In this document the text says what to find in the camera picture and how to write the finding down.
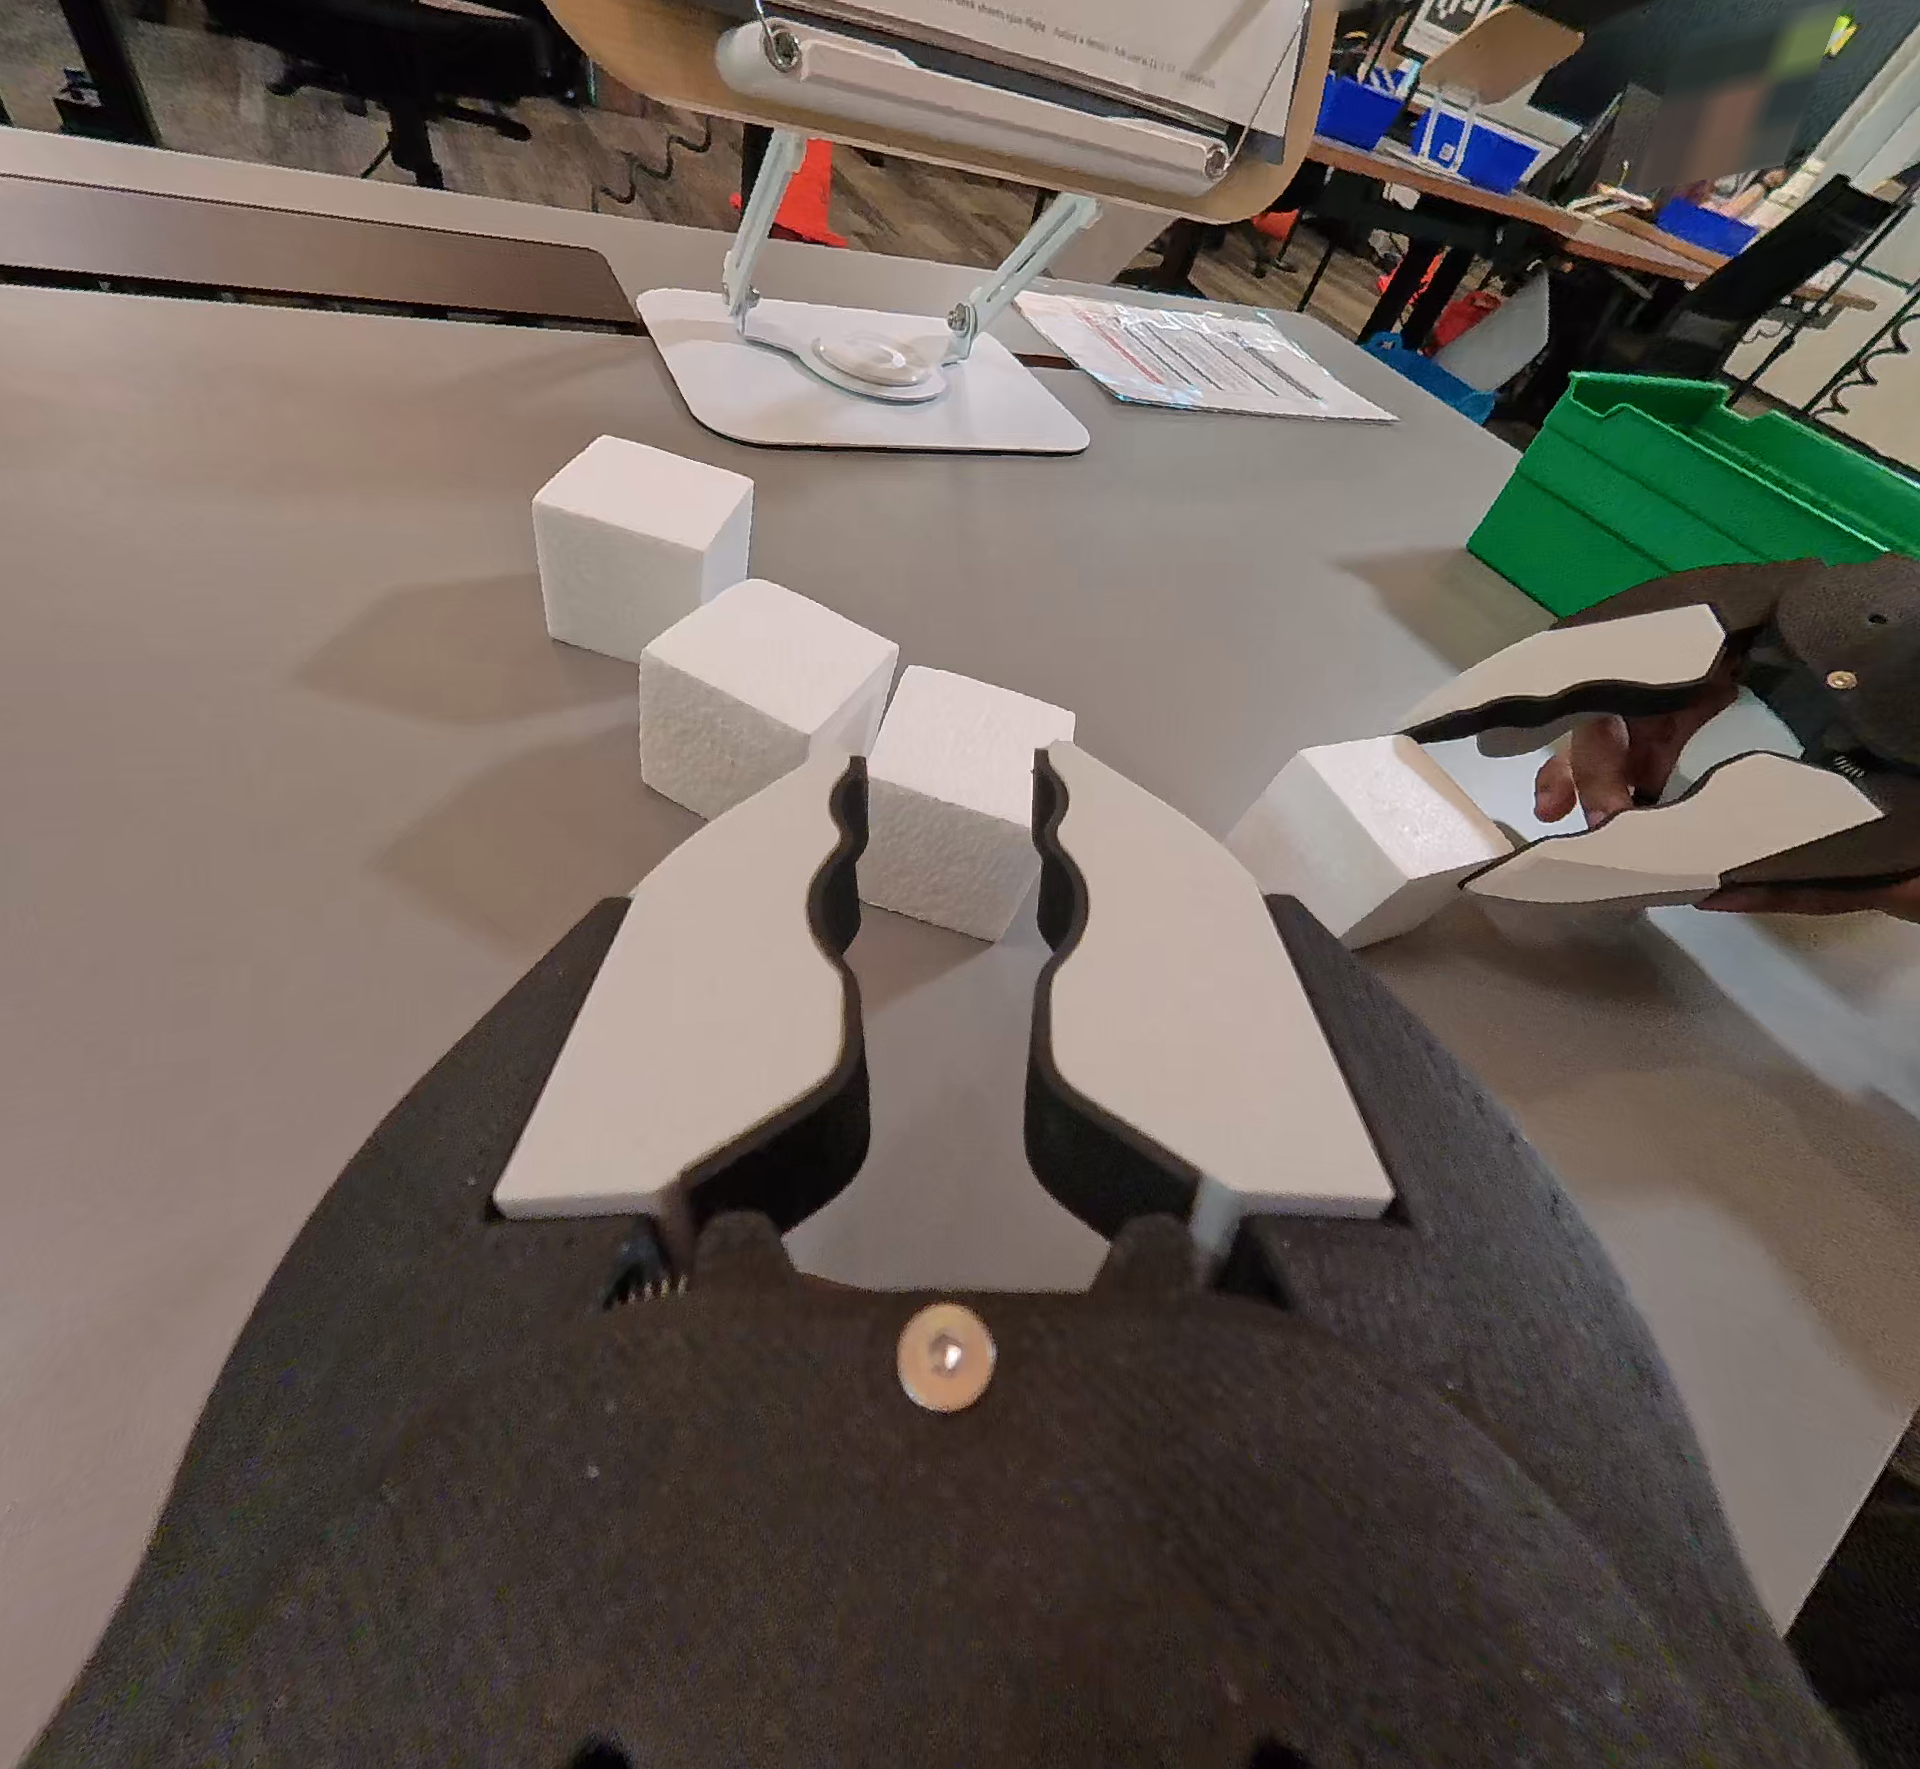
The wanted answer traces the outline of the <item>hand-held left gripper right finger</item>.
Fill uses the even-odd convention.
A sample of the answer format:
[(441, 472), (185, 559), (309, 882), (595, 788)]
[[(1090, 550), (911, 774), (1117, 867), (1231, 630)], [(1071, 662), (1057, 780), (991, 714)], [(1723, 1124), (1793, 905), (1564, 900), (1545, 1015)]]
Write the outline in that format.
[(1175, 1219), (1199, 1274), (1264, 1215), (1374, 1223), (1394, 1185), (1255, 876), (1073, 741), (1036, 752), (1021, 1146), (1109, 1242)]

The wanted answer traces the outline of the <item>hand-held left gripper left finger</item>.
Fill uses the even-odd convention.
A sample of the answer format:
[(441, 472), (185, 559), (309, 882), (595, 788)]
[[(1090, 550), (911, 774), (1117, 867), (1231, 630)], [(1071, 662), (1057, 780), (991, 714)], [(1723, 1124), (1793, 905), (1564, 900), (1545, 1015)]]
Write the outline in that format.
[(825, 752), (635, 886), (495, 1183), (502, 1219), (645, 1219), (690, 1268), (711, 1219), (790, 1235), (855, 1180), (863, 846), (868, 758)]

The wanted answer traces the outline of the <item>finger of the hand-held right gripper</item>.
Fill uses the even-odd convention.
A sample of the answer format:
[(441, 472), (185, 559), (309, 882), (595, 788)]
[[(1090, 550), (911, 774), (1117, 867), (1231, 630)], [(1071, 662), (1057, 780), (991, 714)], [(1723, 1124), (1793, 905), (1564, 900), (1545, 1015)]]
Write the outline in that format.
[(1713, 605), (1542, 628), (1486, 655), (1403, 714), (1416, 744), (1472, 741), (1519, 758), (1591, 718), (1664, 714), (1709, 684), (1729, 646)]
[(1670, 803), (1542, 837), (1463, 877), (1470, 896), (1523, 906), (1703, 900), (1740, 867), (1882, 821), (1852, 778), (1776, 752), (1717, 763)]

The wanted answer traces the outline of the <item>white foam cube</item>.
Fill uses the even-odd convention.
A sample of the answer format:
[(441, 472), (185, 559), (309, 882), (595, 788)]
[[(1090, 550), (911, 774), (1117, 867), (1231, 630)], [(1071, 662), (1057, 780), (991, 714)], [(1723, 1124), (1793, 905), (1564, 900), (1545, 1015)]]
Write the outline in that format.
[(532, 503), (549, 638), (638, 662), (749, 574), (749, 477), (612, 434)]
[(825, 752), (869, 755), (898, 646), (780, 583), (744, 580), (640, 655), (640, 778), (714, 818)]
[(1406, 735), (1300, 748), (1224, 843), (1265, 896), (1295, 896), (1346, 948), (1419, 930), (1519, 846)]
[(868, 755), (868, 906), (998, 941), (1038, 877), (1036, 752), (1077, 738), (1059, 702), (904, 669)]

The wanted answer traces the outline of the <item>person's right hand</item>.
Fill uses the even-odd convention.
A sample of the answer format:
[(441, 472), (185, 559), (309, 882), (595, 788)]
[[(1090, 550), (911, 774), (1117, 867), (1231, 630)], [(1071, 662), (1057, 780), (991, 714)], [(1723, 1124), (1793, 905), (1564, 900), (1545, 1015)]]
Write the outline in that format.
[(1535, 774), (1535, 818), (1558, 823), (1581, 816), (1585, 827), (1601, 827), (1620, 813), (1657, 803), (1693, 732), (1687, 714), (1578, 722)]

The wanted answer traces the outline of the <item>green plastic bin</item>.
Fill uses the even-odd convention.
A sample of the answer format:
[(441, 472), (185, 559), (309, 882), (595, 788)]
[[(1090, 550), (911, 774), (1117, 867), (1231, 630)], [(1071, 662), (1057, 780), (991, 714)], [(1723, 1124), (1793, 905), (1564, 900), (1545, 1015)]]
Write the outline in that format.
[(1561, 620), (1706, 564), (1917, 557), (1917, 480), (1713, 381), (1581, 371), (1466, 550)]

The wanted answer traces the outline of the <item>black office chair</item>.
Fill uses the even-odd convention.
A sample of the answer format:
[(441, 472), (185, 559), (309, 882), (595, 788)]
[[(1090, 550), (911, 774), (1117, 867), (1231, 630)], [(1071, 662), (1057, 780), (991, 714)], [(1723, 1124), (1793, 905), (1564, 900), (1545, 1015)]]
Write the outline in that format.
[(1657, 323), (1628, 371), (1681, 381), (1710, 381), (1746, 333), (1783, 306), (1800, 287), (1859, 250), (1898, 201), (1862, 192), (1833, 175), (1786, 221), (1723, 264)]
[(275, 53), (274, 98), (318, 91), (350, 113), (383, 113), (374, 165), (391, 164), (426, 190), (444, 190), (437, 119), (529, 144), (515, 109), (572, 89), (559, 46), (532, 16), (423, 0), (202, 1), (216, 32)]

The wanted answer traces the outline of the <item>wooden table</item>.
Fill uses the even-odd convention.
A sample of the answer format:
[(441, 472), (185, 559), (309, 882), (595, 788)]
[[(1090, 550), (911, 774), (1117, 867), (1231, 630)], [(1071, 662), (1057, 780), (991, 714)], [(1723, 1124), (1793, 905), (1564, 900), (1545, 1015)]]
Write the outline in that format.
[(1433, 257), (1470, 244), (1479, 260), (1522, 246), (1545, 246), (1551, 257), (1592, 260), (1696, 287), (1732, 254), (1677, 237), (1638, 215), (1585, 215), (1574, 207), (1523, 192), (1489, 192), (1423, 154), (1381, 144), (1354, 148), (1314, 135), (1302, 154), (1330, 175), (1346, 175), (1381, 190), (1416, 192), (1412, 207), (1386, 203), (1389, 230), (1410, 244), (1426, 244)]

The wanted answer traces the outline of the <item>clear plastic packet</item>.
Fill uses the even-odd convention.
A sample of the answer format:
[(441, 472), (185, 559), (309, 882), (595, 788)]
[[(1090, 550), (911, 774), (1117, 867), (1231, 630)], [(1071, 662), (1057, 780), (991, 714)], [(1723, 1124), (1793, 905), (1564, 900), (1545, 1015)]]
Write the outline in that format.
[(1363, 427), (1399, 421), (1264, 315), (1033, 289), (1015, 306), (1120, 404)]

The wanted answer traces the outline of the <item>black panel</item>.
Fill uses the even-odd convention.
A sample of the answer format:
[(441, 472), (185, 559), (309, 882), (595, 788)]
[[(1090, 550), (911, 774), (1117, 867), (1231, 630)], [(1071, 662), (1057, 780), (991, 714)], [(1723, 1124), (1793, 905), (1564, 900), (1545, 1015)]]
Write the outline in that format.
[(1686, 91), (1709, 85), (1713, 66), (1757, 75), (1780, 57), (1809, 66), (1793, 148), (1810, 148), (1915, 32), (1917, 0), (1654, 0), (1592, 27), (1529, 103), (1587, 122), (1628, 85)]

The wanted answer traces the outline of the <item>orange cone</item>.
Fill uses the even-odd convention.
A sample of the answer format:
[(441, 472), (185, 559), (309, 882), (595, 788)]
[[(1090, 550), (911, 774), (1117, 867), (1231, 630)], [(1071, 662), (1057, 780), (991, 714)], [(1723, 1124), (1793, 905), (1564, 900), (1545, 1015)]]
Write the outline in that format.
[(825, 136), (809, 136), (803, 157), (793, 172), (772, 223), (774, 241), (796, 241), (813, 246), (849, 246), (832, 225), (832, 147)]

